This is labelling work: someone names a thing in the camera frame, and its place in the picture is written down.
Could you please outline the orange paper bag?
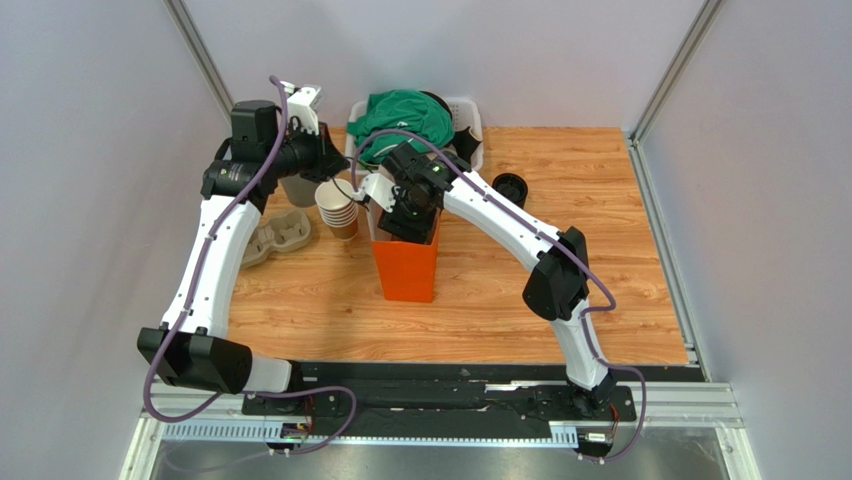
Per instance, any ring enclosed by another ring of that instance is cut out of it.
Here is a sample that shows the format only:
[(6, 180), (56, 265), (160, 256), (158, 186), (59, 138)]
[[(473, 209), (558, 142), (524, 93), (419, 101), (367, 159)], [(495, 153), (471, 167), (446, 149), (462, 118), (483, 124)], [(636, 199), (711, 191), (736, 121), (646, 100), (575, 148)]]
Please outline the orange paper bag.
[(432, 239), (426, 244), (414, 244), (398, 240), (379, 228), (379, 218), (384, 210), (375, 202), (356, 203), (367, 210), (372, 253), (384, 298), (391, 301), (432, 302), (437, 271), (440, 214), (438, 213), (435, 219)]

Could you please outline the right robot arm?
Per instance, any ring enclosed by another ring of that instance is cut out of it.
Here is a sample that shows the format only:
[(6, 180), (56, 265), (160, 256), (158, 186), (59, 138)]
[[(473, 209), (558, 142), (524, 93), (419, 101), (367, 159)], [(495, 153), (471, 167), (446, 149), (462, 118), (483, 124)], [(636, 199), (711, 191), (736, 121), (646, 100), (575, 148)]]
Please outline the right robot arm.
[(529, 273), (522, 299), (553, 329), (572, 387), (571, 408), (586, 418), (608, 409), (615, 381), (600, 360), (593, 328), (583, 319), (589, 306), (584, 234), (534, 218), (449, 153), (432, 157), (403, 143), (381, 166), (394, 182), (394, 203), (382, 214), (381, 229), (422, 243), (425, 220), (448, 211), (495, 240)]

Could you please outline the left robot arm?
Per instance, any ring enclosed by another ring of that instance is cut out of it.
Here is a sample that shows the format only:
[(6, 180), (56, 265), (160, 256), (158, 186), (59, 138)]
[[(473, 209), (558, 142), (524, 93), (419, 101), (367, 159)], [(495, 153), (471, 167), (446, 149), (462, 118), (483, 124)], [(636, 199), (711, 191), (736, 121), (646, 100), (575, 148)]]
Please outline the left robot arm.
[(159, 327), (142, 329), (137, 339), (150, 377), (217, 394), (288, 390), (293, 363), (255, 353), (227, 332), (244, 254), (279, 179), (320, 183), (349, 165), (304, 93), (290, 96), (284, 112), (267, 100), (231, 110), (232, 134), (203, 175), (187, 270)]

